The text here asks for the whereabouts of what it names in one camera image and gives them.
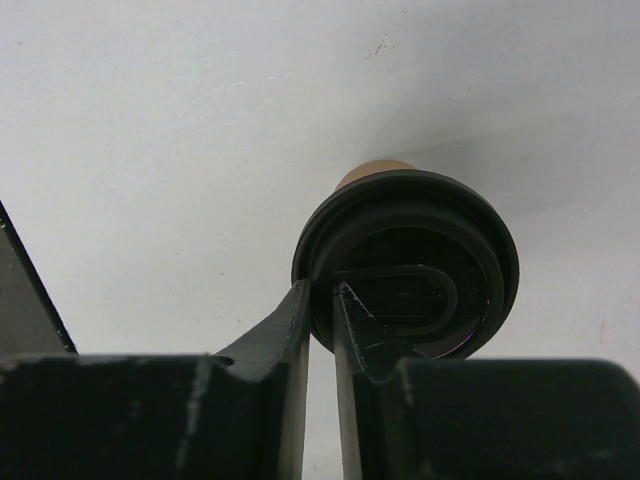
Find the floor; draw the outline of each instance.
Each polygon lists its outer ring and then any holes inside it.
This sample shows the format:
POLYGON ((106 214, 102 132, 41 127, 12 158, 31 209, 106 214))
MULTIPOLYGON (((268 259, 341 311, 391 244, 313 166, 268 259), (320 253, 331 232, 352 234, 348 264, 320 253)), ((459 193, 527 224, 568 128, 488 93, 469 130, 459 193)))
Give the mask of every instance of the floor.
MULTIPOLYGON (((518 245, 478 357, 640 379, 640 2, 8 2, 0 194, 82 352, 217 351, 289 287, 309 215, 394 158, 487 198, 518 245)), ((311 347, 305 479, 340 478, 311 347)))

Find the white surface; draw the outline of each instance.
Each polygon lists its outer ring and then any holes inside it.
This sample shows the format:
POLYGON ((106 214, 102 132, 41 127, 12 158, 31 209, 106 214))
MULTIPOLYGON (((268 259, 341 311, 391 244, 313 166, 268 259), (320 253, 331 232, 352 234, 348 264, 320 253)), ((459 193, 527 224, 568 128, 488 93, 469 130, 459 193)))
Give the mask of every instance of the white surface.
MULTIPOLYGON (((483 356, 640 378, 640 2, 7 1, 0 194, 83 352, 216 351, 288 288, 305 221, 397 158, 518 245, 483 356)), ((311 351, 305 478, 340 478, 311 351)))

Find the black round object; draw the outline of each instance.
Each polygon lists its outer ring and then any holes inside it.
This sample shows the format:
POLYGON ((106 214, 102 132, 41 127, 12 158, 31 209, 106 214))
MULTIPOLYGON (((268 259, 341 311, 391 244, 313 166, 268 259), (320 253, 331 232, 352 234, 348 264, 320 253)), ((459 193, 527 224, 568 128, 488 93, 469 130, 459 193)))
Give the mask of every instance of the black round object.
POLYGON ((491 205, 455 180, 394 170, 331 195, 305 226, 292 281, 312 280, 313 335, 333 350, 332 288, 432 358, 467 357, 504 323, 518 255, 491 205))

